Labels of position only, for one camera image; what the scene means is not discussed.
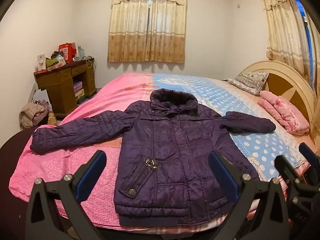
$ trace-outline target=blue gripper pad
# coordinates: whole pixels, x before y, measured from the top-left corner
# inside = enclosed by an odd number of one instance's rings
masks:
[[[315,168],[320,168],[318,157],[305,143],[301,143],[299,145],[299,152],[301,152],[301,154],[307,159],[311,166]]]
[[[213,151],[209,153],[209,166],[227,200],[237,203],[239,200],[238,185],[220,158]]]
[[[101,173],[107,164],[107,156],[103,151],[97,151],[87,164],[82,165],[78,171],[84,174],[76,183],[74,195],[78,203],[88,199],[94,185],[96,185]]]

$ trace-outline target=bed sheet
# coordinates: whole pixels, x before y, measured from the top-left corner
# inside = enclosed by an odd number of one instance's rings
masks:
[[[286,156],[299,174],[308,168],[308,163],[298,151],[299,144],[295,138],[257,105],[255,98],[248,97],[248,94],[226,82],[208,78],[166,74],[124,74],[107,84],[93,99],[78,107],[61,124],[93,116],[106,110],[125,110],[132,102],[149,100],[152,91],[159,88],[192,93],[197,97],[199,103],[214,109],[221,115],[227,111],[239,111],[271,119],[276,124],[276,131],[273,133],[231,135],[238,148],[255,166],[262,180],[268,181],[277,176],[273,161],[280,154]],[[225,219],[225,216],[222,216],[207,224],[194,227],[121,227],[113,204],[121,137],[98,145],[53,151],[44,156],[35,155],[30,150],[30,144],[31,139],[18,161],[9,184],[12,194],[24,201],[28,201],[36,178],[54,181],[61,179],[66,173],[73,174],[81,164],[86,163],[92,157],[96,150],[101,149],[107,155],[107,166],[88,200],[81,203],[94,225],[145,234],[180,234],[208,230],[219,226]],[[57,205],[60,214],[66,216],[61,202],[57,202]],[[251,210],[254,210],[256,206],[257,202],[253,203]]]

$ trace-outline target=desk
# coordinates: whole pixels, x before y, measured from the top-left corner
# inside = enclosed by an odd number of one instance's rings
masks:
[[[48,92],[56,117],[64,118],[78,107],[72,78],[82,81],[86,97],[90,98],[97,92],[94,82],[93,60],[71,62],[52,71],[35,74],[39,89],[46,89]]]

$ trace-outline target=headboard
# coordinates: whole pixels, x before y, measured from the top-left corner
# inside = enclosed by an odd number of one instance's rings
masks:
[[[264,90],[286,98],[300,110],[309,123],[312,121],[314,92],[295,69],[280,61],[260,61],[243,72],[269,72]]]

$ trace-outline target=jacket sleeve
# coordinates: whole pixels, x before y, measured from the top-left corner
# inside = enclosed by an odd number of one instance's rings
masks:
[[[239,112],[227,112],[222,118],[222,127],[231,133],[268,133],[276,129],[276,125],[269,119]]]
[[[55,128],[40,128],[32,134],[30,149],[38,154],[111,140],[129,131],[140,115],[141,101],[122,111],[105,111]]]

